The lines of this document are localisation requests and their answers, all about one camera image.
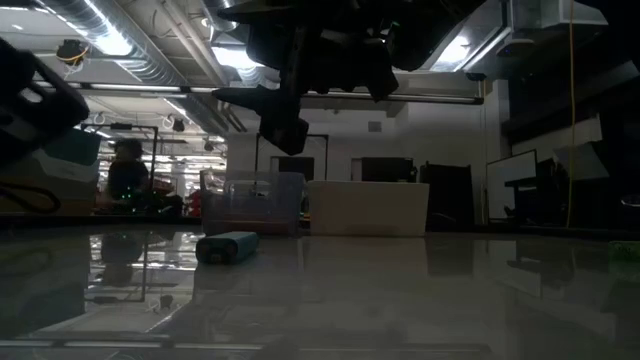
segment glossy table surface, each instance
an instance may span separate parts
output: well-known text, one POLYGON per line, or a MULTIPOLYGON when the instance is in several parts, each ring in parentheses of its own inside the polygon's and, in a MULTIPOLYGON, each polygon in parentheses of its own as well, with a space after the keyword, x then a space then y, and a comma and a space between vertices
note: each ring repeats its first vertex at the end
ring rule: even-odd
POLYGON ((0 358, 640 358, 632 242, 264 238, 203 266, 198 231, 3 233, 0 358))

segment person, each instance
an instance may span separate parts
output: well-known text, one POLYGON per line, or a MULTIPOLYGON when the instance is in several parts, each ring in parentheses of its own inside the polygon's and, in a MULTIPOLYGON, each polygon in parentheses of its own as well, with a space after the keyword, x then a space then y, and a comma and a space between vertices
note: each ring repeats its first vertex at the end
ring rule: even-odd
POLYGON ((142 162, 142 143, 137 139, 119 140, 116 158, 109 167, 106 193, 111 199, 128 200, 144 192, 149 185, 149 171, 142 162))

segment clear plastic bin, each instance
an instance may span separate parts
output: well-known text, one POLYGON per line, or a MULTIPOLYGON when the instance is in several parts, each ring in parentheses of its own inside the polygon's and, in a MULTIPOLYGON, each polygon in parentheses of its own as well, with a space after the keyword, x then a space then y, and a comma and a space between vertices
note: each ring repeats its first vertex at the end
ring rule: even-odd
POLYGON ((200 172, 202 226, 207 235, 227 231, 290 235, 298 232, 304 175, 229 171, 224 180, 200 172))

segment blue object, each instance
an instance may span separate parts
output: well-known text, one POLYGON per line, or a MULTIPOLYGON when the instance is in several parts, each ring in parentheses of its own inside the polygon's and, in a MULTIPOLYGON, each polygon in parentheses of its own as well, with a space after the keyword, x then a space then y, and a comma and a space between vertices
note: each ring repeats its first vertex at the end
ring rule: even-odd
POLYGON ((258 234, 253 232, 208 236, 196 244, 196 258, 204 264, 235 264, 253 254, 259 242, 258 234))

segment whiteboard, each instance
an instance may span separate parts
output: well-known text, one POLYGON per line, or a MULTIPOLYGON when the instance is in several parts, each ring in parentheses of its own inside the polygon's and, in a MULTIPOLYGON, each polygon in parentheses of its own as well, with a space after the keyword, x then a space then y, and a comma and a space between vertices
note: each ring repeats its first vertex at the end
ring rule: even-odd
POLYGON ((536 177, 536 152, 530 151, 487 165, 487 202, 489 219, 507 219, 504 207, 515 208, 513 188, 507 181, 536 177))

